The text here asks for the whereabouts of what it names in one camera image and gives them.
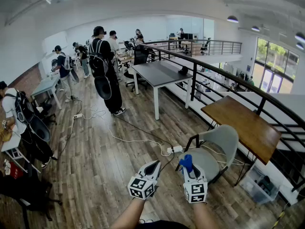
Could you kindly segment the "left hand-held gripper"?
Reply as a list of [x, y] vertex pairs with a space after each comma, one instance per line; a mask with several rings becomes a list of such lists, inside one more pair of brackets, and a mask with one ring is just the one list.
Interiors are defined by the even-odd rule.
[[157, 179], [161, 170], [159, 160], [143, 165], [136, 176], [131, 177], [128, 191], [131, 197], [146, 200], [152, 197], [157, 189]]

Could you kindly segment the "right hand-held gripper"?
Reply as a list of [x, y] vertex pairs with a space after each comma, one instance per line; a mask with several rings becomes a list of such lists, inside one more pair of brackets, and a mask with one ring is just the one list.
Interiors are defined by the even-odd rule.
[[193, 164], [193, 170], [188, 171], [183, 167], [184, 194], [189, 203], [205, 203], [208, 183], [204, 170], [197, 164]]

